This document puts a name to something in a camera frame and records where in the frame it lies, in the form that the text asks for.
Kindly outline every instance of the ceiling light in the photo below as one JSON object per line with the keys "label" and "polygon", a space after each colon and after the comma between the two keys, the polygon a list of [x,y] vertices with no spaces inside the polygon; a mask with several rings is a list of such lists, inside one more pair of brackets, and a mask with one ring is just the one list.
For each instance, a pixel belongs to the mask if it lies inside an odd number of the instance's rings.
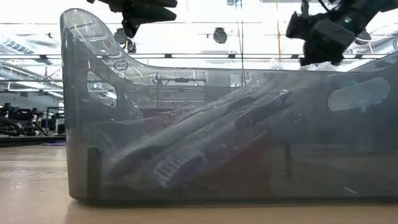
{"label": "ceiling light", "polygon": [[109,90],[88,90],[89,93],[106,93]]}
{"label": "ceiling light", "polygon": [[63,90],[61,90],[61,89],[49,89],[49,90],[43,90],[43,91],[46,91],[46,92],[63,92]]}
{"label": "ceiling light", "polygon": [[48,88],[47,86],[45,86],[43,84],[40,84],[38,82],[16,82],[16,84],[29,86],[29,87],[32,87],[32,88],[38,88],[38,89]]}
{"label": "ceiling light", "polygon": [[9,89],[7,91],[40,91],[36,89]]}
{"label": "ceiling light", "polygon": [[59,93],[53,93],[53,92],[49,92],[49,94],[59,97],[59,98],[63,98],[63,95],[59,94]]}

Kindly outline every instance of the table surface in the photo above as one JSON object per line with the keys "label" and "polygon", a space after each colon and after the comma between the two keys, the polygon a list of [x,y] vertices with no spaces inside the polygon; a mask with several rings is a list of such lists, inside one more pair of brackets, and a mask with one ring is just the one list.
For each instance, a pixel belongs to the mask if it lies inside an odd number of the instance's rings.
{"label": "table surface", "polygon": [[398,223],[398,205],[106,208],[70,198],[65,147],[0,148],[0,223]]}

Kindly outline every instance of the transparent plastic bin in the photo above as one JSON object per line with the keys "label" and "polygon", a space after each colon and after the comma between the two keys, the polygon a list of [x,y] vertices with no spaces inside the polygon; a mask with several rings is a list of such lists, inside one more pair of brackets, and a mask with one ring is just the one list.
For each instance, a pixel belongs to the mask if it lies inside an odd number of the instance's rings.
{"label": "transparent plastic bin", "polygon": [[396,54],[346,73],[150,67],[89,12],[60,23],[73,198],[398,195]]}

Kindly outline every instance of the pipe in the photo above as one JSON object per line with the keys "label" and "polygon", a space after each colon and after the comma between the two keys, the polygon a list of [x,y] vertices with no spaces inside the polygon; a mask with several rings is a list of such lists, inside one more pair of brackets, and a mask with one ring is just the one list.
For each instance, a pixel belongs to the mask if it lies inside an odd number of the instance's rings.
{"label": "pipe", "polygon": [[21,79],[22,78],[21,81],[25,80],[25,79],[23,79],[25,76],[21,75],[19,73],[19,71],[14,70],[14,69],[12,69],[10,67],[7,67],[7,66],[4,66],[4,67],[5,68],[3,68],[3,67],[0,68],[0,74],[1,75],[4,75],[5,77],[11,78],[11,79]]}
{"label": "pipe", "polygon": [[10,79],[10,80],[0,80],[2,82],[41,82],[41,83],[52,83],[52,82],[62,82],[62,80],[18,80],[18,79]]}
{"label": "pipe", "polygon": [[276,5],[276,13],[278,14],[277,19],[276,19],[276,29],[277,29],[277,37],[278,37],[278,56],[279,56],[279,62],[282,62],[282,48],[280,47],[278,0],[275,1],[275,5]]}
{"label": "pipe", "polygon": [[24,73],[25,75],[28,75],[28,76],[33,75],[36,77],[47,79],[47,77],[45,77],[44,75],[29,71],[28,69],[21,68],[20,66],[14,65],[12,63],[9,63],[9,62],[3,61],[3,60],[0,60],[0,63],[3,65],[7,65],[8,67],[15,68],[16,70],[21,71],[21,73]]}

